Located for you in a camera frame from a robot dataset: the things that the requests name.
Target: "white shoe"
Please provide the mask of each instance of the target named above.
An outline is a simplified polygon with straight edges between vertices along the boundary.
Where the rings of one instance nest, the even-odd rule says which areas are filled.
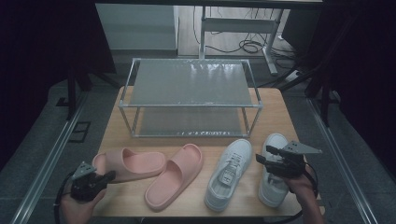
[[[265,140],[262,146],[262,156],[268,161],[282,161],[282,157],[267,152],[266,147],[272,146],[276,148],[283,148],[288,144],[288,140],[280,133],[272,133]],[[289,192],[289,187],[279,177],[270,174],[263,166],[262,181],[259,187],[259,199],[262,203],[270,207],[278,207],[283,203],[286,195]]]
[[[207,186],[206,206],[217,212],[227,207],[239,179],[250,165],[251,156],[251,144],[245,139],[232,142],[224,150]]]

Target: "shoe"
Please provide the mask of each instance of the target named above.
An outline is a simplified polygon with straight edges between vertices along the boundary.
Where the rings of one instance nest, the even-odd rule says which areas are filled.
[[[207,207],[221,212],[228,206],[239,179],[250,165],[251,155],[251,144],[245,139],[232,142],[224,150],[207,186]]]
[[[272,133],[265,140],[262,146],[262,156],[268,161],[282,161],[282,157],[267,152],[266,147],[272,146],[276,148],[283,148],[288,144],[288,140],[280,133]],[[262,203],[270,207],[278,207],[283,203],[286,195],[289,192],[289,187],[278,176],[270,174],[263,166],[262,181],[259,187],[259,199]]]
[[[169,206],[198,176],[203,164],[203,153],[198,146],[187,144],[181,148],[146,190],[145,201],[148,207],[154,212],[160,212]]]
[[[166,158],[161,152],[134,152],[126,147],[100,153],[92,160],[97,174],[116,172],[116,178],[111,183],[153,177],[159,175],[165,165]]]

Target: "gray floor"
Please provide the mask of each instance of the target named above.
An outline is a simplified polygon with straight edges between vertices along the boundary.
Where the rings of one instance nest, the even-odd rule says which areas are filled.
[[[190,57],[193,54],[179,55],[180,58]],[[129,64],[115,57],[118,73],[110,75],[123,83],[125,72]],[[250,58],[253,73],[257,82],[265,83],[274,78],[269,76],[264,59]],[[285,61],[282,65],[290,66],[292,62]],[[278,67],[282,73],[286,69]],[[86,102],[82,107],[78,121],[90,121],[91,127],[83,143],[68,142],[60,159],[56,162],[49,180],[44,183],[39,191],[38,202],[28,206],[31,213],[27,214],[28,223],[53,223],[52,205],[60,184],[65,175],[75,169],[81,161],[90,161],[96,154],[103,137],[106,123],[115,104],[118,90],[114,89],[101,79],[92,76],[94,87],[88,92]],[[307,83],[302,83],[288,91],[283,92],[284,100],[289,110],[293,125],[299,140],[311,147],[323,150],[321,155],[308,156],[309,162],[316,168],[319,178],[319,191],[321,204],[325,206],[327,223],[368,223],[362,217],[367,208],[372,210],[376,223],[396,223],[396,186],[389,177],[380,161],[371,149],[364,143],[356,131],[349,125],[338,105],[333,104],[329,109],[330,128],[323,129],[318,115],[315,113],[317,100],[308,100],[304,97],[304,88]],[[25,137],[13,158],[0,173],[0,223],[9,223],[28,190],[33,186],[33,181],[56,144],[58,136],[67,122],[66,107],[56,106],[60,97],[67,97],[66,83],[55,85],[49,92],[49,100],[37,119],[34,127]],[[79,139],[81,136],[73,133],[70,139]],[[332,138],[342,153],[347,169],[352,173],[345,175],[345,167],[339,165],[339,159],[333,152]],[[118,217],[95,217],[92,223],[136,223],[137,219]],[[143,223],[262,223],[262,218],[233,218],[233,219],[150,219]],[[302,223],[299,218],[292,223]]]

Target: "black curtain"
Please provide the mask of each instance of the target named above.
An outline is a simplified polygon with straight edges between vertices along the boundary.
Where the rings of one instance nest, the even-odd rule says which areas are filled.
[[[396,7],[390,2],[364,6],[335,56],[332,87],[346,118],[396,176]]]
[[[115,73],[115,67],[92,1],[2,1],[0,41],[3,168],[39,116],[51,86],[73,71],[89,90],[89,72]]]

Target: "glass panel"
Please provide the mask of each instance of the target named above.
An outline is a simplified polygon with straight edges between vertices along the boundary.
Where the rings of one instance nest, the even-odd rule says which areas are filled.
[[[131,105],[252,105],[237,60],[141,60]]]

